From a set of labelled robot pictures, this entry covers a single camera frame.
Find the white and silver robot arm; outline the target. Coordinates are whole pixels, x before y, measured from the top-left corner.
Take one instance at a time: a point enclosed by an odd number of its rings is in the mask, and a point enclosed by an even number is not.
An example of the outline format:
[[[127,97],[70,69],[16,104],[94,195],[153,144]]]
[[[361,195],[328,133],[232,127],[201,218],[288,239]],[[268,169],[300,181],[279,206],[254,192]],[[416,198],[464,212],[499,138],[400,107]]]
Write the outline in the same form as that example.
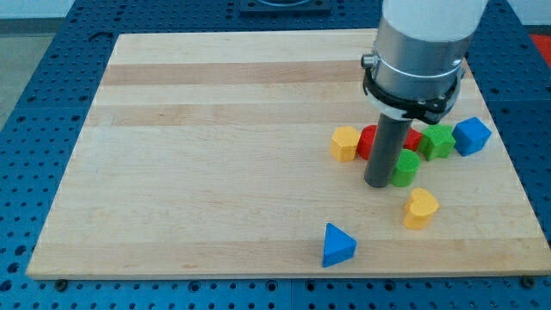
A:
[[[454,107],[487,0],[384,0],[362,87],[382,114],[434,125]]]

